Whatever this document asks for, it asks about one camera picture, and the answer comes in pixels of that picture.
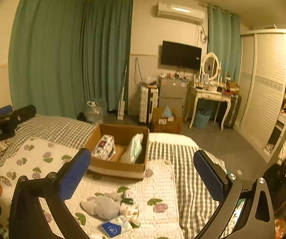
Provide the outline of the grey checked bed sheet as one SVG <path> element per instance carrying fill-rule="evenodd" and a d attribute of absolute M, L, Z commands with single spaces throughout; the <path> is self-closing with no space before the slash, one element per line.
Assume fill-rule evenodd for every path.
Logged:
<path fill-rule="evenodd" d="M 32 138 L 78 151 L 86 144 L 94 129 L 94 125 L 71 118 L 38 115 L 20 124 L 14 137 L 0 143 L 0 166 Z M 193 155 L 198 148 L 191 138 L 184 135 L 152 133 L 149 136 L 148 162 L 167 160 L 174 169 L 183 238 L 194 238 L 219 205 L 210 196 L 194 167 Z"/>

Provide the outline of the dark striped suitcase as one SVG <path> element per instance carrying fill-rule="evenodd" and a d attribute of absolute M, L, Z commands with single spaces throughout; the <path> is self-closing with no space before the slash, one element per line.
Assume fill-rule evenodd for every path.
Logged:
<path fill-rule="evenodd" d="M 239 113 L 242 97 L 237 94 L 231 96 L 231 106 L 224 122 L 224 127 L 233 128 Z"/>

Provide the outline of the patterned tissue pack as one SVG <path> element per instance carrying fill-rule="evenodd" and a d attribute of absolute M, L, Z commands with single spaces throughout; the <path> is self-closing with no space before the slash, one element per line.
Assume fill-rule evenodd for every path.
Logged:
<path fill-rule="evenodd" d="M 103 135 L 91 152 L 91 156 L 110 161 L 116 153 L 115 139 L 112 135 Z"/>

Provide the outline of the light blue mesh pouch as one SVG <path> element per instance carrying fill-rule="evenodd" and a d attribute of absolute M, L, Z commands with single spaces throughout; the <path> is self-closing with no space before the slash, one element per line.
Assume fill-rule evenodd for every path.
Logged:
<path fill-rule="evenodd" d="M 98 216 L 104 220 L 111 220 L 119 216 L 120 204 L 119 201 L 114 201 L 110 197 L 99 195 L 91 197 L 86 202 L 81 202 L 80 206 L 90 215 Z"/>

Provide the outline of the white louvred wardrobe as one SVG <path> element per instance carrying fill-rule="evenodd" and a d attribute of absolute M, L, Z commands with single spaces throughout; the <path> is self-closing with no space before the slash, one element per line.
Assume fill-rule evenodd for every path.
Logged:
<path fill-rule="evenodd" d="M 241 44 L 235 128 L 269 162 L 286 136 L 286 29 L 249 31 Z"/>

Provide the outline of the white air conditioner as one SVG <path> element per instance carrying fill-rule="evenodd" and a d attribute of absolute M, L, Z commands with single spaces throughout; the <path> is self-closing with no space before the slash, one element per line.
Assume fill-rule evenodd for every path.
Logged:
<path fill-rule="evenodd" d="M 157 16 L 194 24 L 202 24 L 205 20 L 205 12 L 202 10 L 162 2 L 157 4 Z"/>

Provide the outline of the white oval vanity mirror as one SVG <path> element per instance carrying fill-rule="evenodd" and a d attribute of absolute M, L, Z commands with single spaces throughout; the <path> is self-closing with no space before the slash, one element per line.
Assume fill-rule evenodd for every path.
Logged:
<path fill-rule="evenodd" d="M 208 53 L 201 63 L 201 74 L 204 82 L 219 79 L 221 73 L 221 63 L 215 53 Z"/>

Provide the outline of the teal curtain left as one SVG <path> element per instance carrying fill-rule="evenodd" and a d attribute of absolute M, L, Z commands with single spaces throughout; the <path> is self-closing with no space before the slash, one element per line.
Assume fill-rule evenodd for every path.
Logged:
<path fill-rule="evenodd" d="M 76 118 L 90 100 L 119 106 L 133 0 L 20 0 L 9 46 L 13 107 Z"/>

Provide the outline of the white suitcase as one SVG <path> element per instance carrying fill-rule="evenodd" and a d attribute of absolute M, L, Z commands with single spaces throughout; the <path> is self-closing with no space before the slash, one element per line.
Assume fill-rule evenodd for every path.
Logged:
<path fill-rule="evenodd" d="M 156 85 L 141 87 L 139 122 L 150 123 L 153 109 L 157 108 L 159 90 Z"/>

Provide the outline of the white floor mop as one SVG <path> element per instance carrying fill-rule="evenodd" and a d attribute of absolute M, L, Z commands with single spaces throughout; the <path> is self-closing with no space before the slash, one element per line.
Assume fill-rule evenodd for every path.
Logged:
<path fill-rule="evenodd" d="M 123 81 L 122 81 L 122 87 L 121 87 L 121 93 L 120 93 L 120 99 L 119 99 L 119 107 L 118 107 L 118 120 L 123 120 L 124 118 L 124 112 L 125 112 L 125 85 L 126 85 L 126 78 L 127 78 L 127 68 L 128 65 L 126 65 L 125 72 L 123 75 Z"/>

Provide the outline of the teal curtain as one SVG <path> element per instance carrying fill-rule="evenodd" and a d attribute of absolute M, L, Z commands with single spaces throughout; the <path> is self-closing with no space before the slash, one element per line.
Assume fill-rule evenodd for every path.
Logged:
<path fill-rule="evenodd" d="M 133 0 L 20 0 L 9 46 L 13 107 L 76 118 L 90 100 L 119 106 Z"/>
<path fill-rule="evenodd" d="M 221 62 L 221 76 L 230 74 L 232 81 L 238 81 L 241 66 L 240 17 L 210 4 L 208 15 L 207 51 L 213 52 Z"/>

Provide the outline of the open cardboard box on bed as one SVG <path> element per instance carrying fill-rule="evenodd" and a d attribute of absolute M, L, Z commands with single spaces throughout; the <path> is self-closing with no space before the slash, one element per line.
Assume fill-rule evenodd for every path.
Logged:
<path fill-rule="evenodd" d="M 120 162 L 132 137 L 138 133 L 143 134 L 142 152 L 133 164 Z M 103 135 L 112 135 L 115 139 L 116 154 L 110 161 L 91 157 L 88 169 L 103 175 L 124 177 L 134 180 L 143 180 L 148 162 L 149 129 L 145 126 L 129 126 L 116 124 L 99 124 L 88 138 L 84 148 L 92 151 Z"/>

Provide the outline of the white plush toy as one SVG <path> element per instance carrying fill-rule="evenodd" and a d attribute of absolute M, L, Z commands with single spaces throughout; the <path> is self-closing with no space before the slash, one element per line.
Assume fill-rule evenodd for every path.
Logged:
<path fill-rule="evenodd" d="M 140 206 L 135 199 L 135 193 L 127 189 L 123 193 L 120 205 L 120 214 L 123 215 L 135 227 L 140 226 Z"/>

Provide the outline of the black wall television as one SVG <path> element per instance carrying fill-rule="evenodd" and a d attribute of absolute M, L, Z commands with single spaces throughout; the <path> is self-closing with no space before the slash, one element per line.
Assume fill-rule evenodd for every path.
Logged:
<path fill-rule="evenodd" d="M 199 70 L 202 48 L 181 43 L 163 41 L 161 65 L 178 66 Z"/>

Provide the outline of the blue white tissue pack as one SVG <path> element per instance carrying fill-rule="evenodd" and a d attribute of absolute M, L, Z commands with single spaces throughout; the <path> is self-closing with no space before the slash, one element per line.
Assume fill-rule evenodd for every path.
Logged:
<path fill-rule="evenodd" d="M 120 215 L 110 221 L 103 222 L 101 228 L 107 236 L 114 238 L 132 230 L 133 227 L 125 216 Z"/>

